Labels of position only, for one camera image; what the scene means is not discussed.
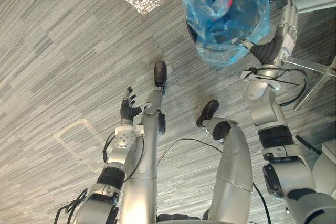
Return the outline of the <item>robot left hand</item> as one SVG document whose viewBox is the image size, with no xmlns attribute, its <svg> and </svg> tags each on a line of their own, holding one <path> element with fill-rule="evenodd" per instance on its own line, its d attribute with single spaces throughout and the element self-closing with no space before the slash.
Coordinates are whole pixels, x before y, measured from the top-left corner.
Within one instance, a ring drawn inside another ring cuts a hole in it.
<svg viewBox="0 0 336 224">
<path fill-rule="evenodd" d="M 134 106 L 135 104 L 135 97 L 136 95 L 131 93 L 133 89 L 131 86 L 128 86 L 125 94 L 123 96 L 121 106 L 120 106 L 120 117 L 121 117 L 121 124 L 133 124 L 134 117 L 138 116 L 142 113 L 142 109 L 140 106 Z"/>
</svg>

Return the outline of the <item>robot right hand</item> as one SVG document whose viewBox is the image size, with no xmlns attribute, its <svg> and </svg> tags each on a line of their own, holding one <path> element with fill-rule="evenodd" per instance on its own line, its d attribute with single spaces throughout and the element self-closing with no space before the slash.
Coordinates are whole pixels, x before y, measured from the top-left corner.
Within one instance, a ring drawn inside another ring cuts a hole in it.
<svg viewBox="0 0 336 224">
<path fill-rule="evenodd" d="M 266 44 L 257 45 L 248 40 L 242 44 L 263 65 L 273 65 L 278 68 L 284 66 L 292 55 L 297 40 L 298 14 L 292 0 L 282 9 L 282 16 L 273 39 Z"/>
</svg>

